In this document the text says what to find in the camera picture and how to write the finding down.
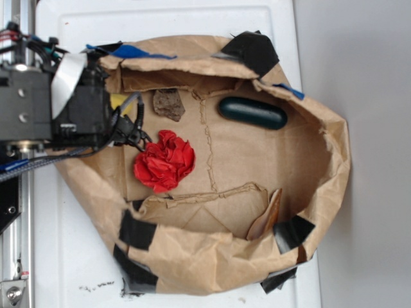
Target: brown paper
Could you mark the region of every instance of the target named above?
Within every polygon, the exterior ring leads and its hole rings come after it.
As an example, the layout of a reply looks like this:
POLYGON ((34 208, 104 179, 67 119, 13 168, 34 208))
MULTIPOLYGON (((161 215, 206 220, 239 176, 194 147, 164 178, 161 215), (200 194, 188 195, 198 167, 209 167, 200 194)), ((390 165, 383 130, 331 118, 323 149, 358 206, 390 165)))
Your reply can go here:
MULTIPOLYGON (((176 189, 154 196, 135 179, 138 151, 129 146, 58 164, 109 250, 116 244, 128 258, 148 266, 159 278, 160 293, 225 291, 310 259, 344 196, 351 159, 346 121, 314 99, 301 101, 270 86, 287 83, 278 64, 259 81, 239 63, 211 58, 227 42, 201 36, 156 38, 135 45, 178 58, 101 59, 111 75, 110 91, 144 91, 143 129, 155 142, 158 131, 168 129, 195 150, 196 167, 176 189), (153 91, 166 88, 179 90, 186 109, 179 123, 153 110, 153 91), (226 120, 217 104, 227 96, 278 106, 288 123, 277 131, 226 120), (268 196, 278 189, 281 201, 274 198, 269 207, 268 196), (142 199, 139 211, 128 203, 142 199), (158 224, 148 251, 118 239, 125 209, 136 219, 158 224), (274 234, 265 232, 277 214, 279 221, 298 214, 315 229, 302 246, 280 254, 274 234), (253 240, 247 241, 253 223, 256 232, 251 230, 253 240)), ((135 118, 136 110, 129 116, 135 118)))

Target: red tissue paper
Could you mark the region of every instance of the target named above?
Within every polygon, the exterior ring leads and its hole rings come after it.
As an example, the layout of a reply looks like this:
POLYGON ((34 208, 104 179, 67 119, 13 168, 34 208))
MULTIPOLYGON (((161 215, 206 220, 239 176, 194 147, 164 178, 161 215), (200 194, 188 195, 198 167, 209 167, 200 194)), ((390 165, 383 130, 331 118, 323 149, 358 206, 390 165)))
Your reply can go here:
POLYGON ((134 175, 156 194, 176 188, 192 172, 195 153, 190 143, 171 130, 159 132, 159 142, 150 142, 136 157, 134 175))

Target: black electrical tape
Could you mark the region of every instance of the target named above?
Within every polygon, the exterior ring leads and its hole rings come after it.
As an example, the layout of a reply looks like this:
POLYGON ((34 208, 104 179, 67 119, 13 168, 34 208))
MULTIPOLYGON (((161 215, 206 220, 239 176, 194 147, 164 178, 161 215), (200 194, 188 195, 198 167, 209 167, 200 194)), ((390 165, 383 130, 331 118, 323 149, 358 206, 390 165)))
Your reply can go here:
POLYGON ((115 51, 118 47, 123 45, 122 42, 114 43, 114 44, 107 44, 107 45, 99 45, 97 47, 101 49, 84 49, 82 52, 86 52, 89 56, 89 60, 97 61, 103 56, 107 56, 109 52, 115 51))
POLYGON ((294 278, 296 272, 297 268, 293 268, 285 273, 267 278, 260 283, 261 287, 263 287, 265 294, 269 294, 271 291, 281 287, 288 279, 294 278))
POLYGON ((127 293, 155 293, 159 279, 157 276, 142 264, 131 261, 117 245, 114 247, 113 256, 127 284, 127 293))
POLYGON ((283 223, 276 223, 273 231, 280 253, 289 252, 300 246, 314 228, 314 224, 300 216, 294 216, 283 223))
POLYGON ((121 221, 120 239, 137 249, 148 250, 150 247, 157 225, 139 221, 132 217, 130 211, 126 210, 121 221))
POLYGON ((241 33, 214 56, 243 63, 260 77, 266 75, 279 62, 271 40, 259 31, 241 33))

